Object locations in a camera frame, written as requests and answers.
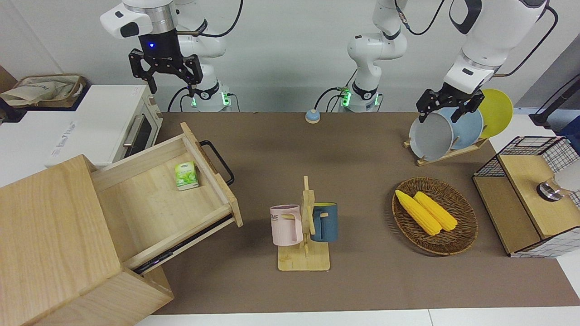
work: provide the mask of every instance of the mug handle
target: mug handle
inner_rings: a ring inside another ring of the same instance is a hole
[[[282,214],[284,219],[293,219],[295,232],[292,235],[292,241],[298,240],[298,234],[302,232],[302,217],[300,213]]]
[[[320,238],[321,239],[324,239],[324,234],[325,234],[325,231],[324,231],[324,223],[322,222],[322,219],[323,218],[327,218],[328,216],[329,215],[326,212],[325,213],[320,213]]]

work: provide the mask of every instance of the oven window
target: oven window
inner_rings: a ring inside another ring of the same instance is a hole
[[[127,149],[127,152],[125,153],[125,158],[144,150],[145,147],[147,147],[147,141],[150,135],[151,135],[151,124],[147,119],[144,119],[143,124],[141,125],[141,129],[139,129],[139,133],[137,133],[135,143],[133,147]]]

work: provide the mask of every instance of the oval basket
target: oval basket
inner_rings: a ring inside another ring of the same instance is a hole
[[[437,255],[454,255],[469,249],[477,237],[477,218],[465,197],[443,181],[427,177],[417,177],[403,181],[397,190],[413,197],[422,191],[447,210],[458,224],[452,231],[441,230],[430,236],[413,220],[393,195],[393,216],[399,229],[415,245]]]

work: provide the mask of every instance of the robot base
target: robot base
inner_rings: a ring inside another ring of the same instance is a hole
[[[340,110],[338,112],[376,112],[379,107],[377,101],[378,96],[379,94],[377,93],[370,100],[356,99],[355,96],[352,96],[348,106],[344,106],[342,103],[340,104]]]
[[[189,103],[183,106],[183,112],[231,112],[231,102],[229,100],[224,103],[224,97],[230,92],[230,88],[226,85],[220,84],[220,88],[217,92],[207,100],[202,99],[198,94],[194,96],[194,103]]]

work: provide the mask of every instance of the black cable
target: black cable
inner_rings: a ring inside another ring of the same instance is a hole
[[[322,94],[320,94],[320,97],[318,98],[318,100],[316,100],[316,104],[314,105],[315,110],[318,107],[318,104],[320,103],[320,100],[324,97],[324,95],[332,92],[333,90],[341,90],[341,88],[340,87],[329,88],[329,89],[325,90]]]
[[[355,70],[354,70],[354,72],[353,72],[353,75],[352,75],[352,76],[350,76],[350,78],[349,78],[349,81],[347,81],[347,82],[346,82],[346,84],[345,84],[345,87],[348,87],[348,86],[349,86],[349,83],[350,83],[350,81],[351,81],[351,80],[353,80],[353,78],[354,78],[354,75],[356,75],[356,74],[357,74],[357,70],[358,70],[358,69],[355,69]],[[334,108],[336,107],[336,104],[338,103],[338,101],[339,101],[339,100],[340,100],[340,99],[336,99],[336,101],[334,101],[334,105],[332,106],[332,109],[330,110],[330,112],[333,112],[333,111],[334,111]]]
[[[187,87],[181,88],[173,95],[173,97],[171,98],[171,101],[169,101],[169,105],[167,106],[167,112],[171,111],[171,106],[173,105],[173,101],[175,101],[175,99],[177,98],[179,93],[181,93],[182,91],[184,91],[186,89],[187,89]]]
[[[235,105],[238,107],[238,112],[241,112],[240,111],[240,101],[238,100],[238,96],[234,93],[228,93],[227,95],[235,97]]]
[[[380,93],[377,96],[380,96],[379,108],[376,109],[376,111],[379,112],[380,111],[380,106],[383,105],[383,101],[385,100],[385,95],[383,93]]]
[[[330,108],[330,102],[332,102],[332,99],[333,99],[333,98],[335,98],[335,97],[337,97],[337,100],[336,100],[336,101],[338,102],[338,97],[342,97],[342,95],[335,95],[335,96],[332,96],[332,97],[331,97],[331,98],[328,100],[327,109],[326,109],[326,111],[325,111],[325,112],[328,112],[328,109]]]
[[[536,113],[535,113],[535,114],[538,114],[538,113],[540,112],[540,110],[541,110],[541,109],[543,109],[543,107],[545,107],[545,106],[546,106],[546,104],[547,104],[548,102],[550,102],[550,101],[551,101],[551,100],[554,98],[554,96],[556,96],[558,93],[560,93],[560,91],[561,91],[561,90],[562,90],[564,87],[568,86],[568,84],[570,84],[570,83],[571,83],[573,80],[575,80],[575,79],[576,79],[576,78],[578,78],[578,77],[580,77],[580,74],[577,74],[576,76],[572,77],[572,78],[571,78],[571,79],[570,79],[570,80],[569,80],[569,81],[568,81],[566,84],[564,84],[564,85],[562,85],[562,87],[558,88],[558,90],[557,90],[557,91],[555,91],[555,92],[554,92],[554,94],[552,94],[552,96],[550,96],[550,98],[549,98],[547,101],[545,101],[545,102],[544,102],[544,104],[542,104],[542,106],[540,106],[540,108],[538,108],[538,111],[536,111]]]
[[[512,70],[510,73],[507,73],[507,74],[495,74],[494,77],[509,77],[509,76],[513,75],[516,71],[518,71],[521,68],[521,66],[524,65],[524,63],[526,61],[528,61],[528,59],[534,54],[534,52],[536,52],[536,50],[540,47],[540,45],[542,45],[544,40],[546,38],[548,38],[550,33],[552,33],[552,31],[554,30],[554,28],[558,24],[558,13],[554,10],[554,8],[552,8],[550,6],[546,6],[546,10],[548,10],[549,12],[551,12],[554,15],[554,23],[552,24],[552,26],[550,27],[550,29],[548,30],[546,35],[544,35],[542,37],[542,39],[538,42],[538,44],[536,44],[536,46],[532,49],[532,51],[530,51],[530,53],[528,53],[528,55],[524,58],[524,60],[514,70]]]
[[[444,2],[445,2],[445,0],[441,0],[441,3],[439,4],[439,7],[437,8],[437,11],[435,12],[435,15],[433,16],[433,19],[431,19],[431,23],[429,23],[429,26],[427,26],[427,28],[424,31],[419,32],[419,33],[414,32],[411,29],[411,26],[409,25],[409,22],[407,22],[407,17],[405,17],[405,14],[401,10],[401,7],[398,6],[397,0],[395,0],[395,8],[397,9],[397,12],[399,13],[399,18],[401,19],[403,25],[405,25],[405,27],[407,28],[407,30],[411,34],[413,34],[413,35],[421,36],[421,35],[427,33],[427,31],[429,31],[429,29],[431,29],[431,26],[433,25],[433,23],[435,22],[435,19],[439,15],[439,12],[441,11],[441,7],[443,7],[443,3]]]
[[[244,0],[240,0],[240,8],[238,9],[238,15],[236,15],[234,23],[230,26],[230,28],[227,29],[227,31],[221,33],[221,34],[205,34],[205,33],[200,33],[199,36],[205,36],[205,37],[223,37],[226,36],[227,34],[229,34],[235,27],[235,25],[238,23],[238,19],[240,19],[240,15],[242,14],[242,7],[244,6]]]
[[[189,96],[189,94],[185,94],[185,95],[183,95],[183,96],[182,96],[182,98],[181,98],[181,99],[179,99],[179,108],[181,109],[181,112],[183,112],[183,99],[184,99],[186,96]]]

